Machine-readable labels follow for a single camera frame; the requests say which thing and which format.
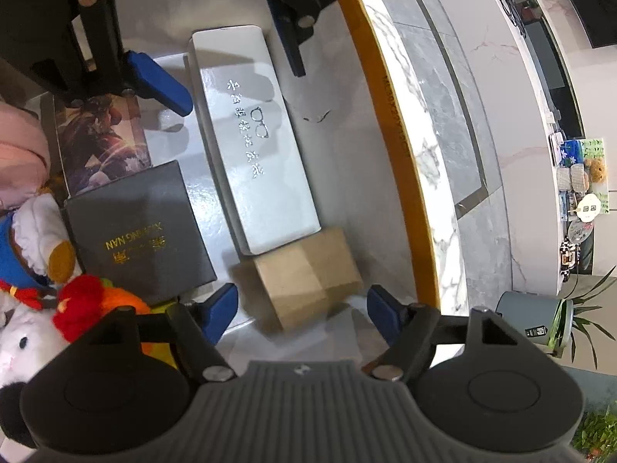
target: pink plush toy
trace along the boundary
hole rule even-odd
[[[20,207],[49,179],[49,147],[38,120],[0,101],[0,211]]]

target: orange plush toy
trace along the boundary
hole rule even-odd
[[[132,306],[139,315],[150,313],[150,307],[134,294],[107,286],[98,277],[79,275],[58,294],[53,322],[64,339],[73,343],[118,306]],[[144,353],[151,349],[152,344],[142,344]]]

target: orange edge trim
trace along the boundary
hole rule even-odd
[[[362,64],[399,191],[418,300],[440,308],[433,235],[390,74],[362,0],[339,0],[339,4]]]

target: glasses icon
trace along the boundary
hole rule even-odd
[[[251,110],[251,120],[258,123],[257,127],[255,127],[255,135],[257,137],[261,137],[262,139],[270,137],[268,134],[268,126],[263,122],[263,111],[259,106]]]

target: cardboard box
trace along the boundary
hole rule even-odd
[[[328,228],[255,258],[284,330],[331,310],[363,283],[340,228]]]

